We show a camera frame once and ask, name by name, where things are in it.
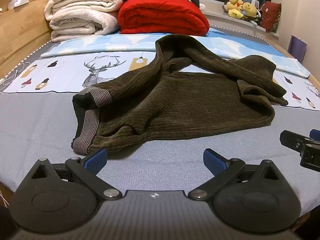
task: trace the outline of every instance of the white plastic bag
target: white plastic bag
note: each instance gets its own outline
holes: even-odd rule
[[[8,9],[13,9],[17,6],[20,6],[22,4],[28,3],[29,0],[12,0],[9,4],[8,4]]]

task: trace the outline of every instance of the blue gripper pad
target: blue gripper pad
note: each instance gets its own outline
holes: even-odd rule
[[[97,175],[99,171],[107,164],[108,154],[105,149],[101,149],[96,153],[89,154],[81,160],[82,166]]]
[[[315,129],[311,130],[309,137],[315,141],[320,141],[320,131]]]
[[[214,175],[226,170],[230,166],[230,161],[212,149],[205,149],[203,153],[203,163]]]

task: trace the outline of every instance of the dark green corduroy garment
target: dark green corduroy garment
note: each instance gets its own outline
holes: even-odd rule
[[[215,74],[179,72],[190,64]],[[78,129],[72,148],[119,151],[266,126],[275,116],[270,102],[288,104],[286,91],[272,81],[275,68],[261,56],[224,60],[192,37],[165,36],[150,64],[73,97]]]

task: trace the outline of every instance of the pillow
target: pillow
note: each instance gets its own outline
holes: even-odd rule
[[[262,5],[261,12],[261,27],[265,28],[267,33],[276,32],[281,16],[281,3],[267,1]]]

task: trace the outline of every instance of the purple object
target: purple object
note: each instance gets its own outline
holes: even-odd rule
[[[300,63],[307,51],[307,44],[295,36],[291,36],[288,52],[294,56]]]

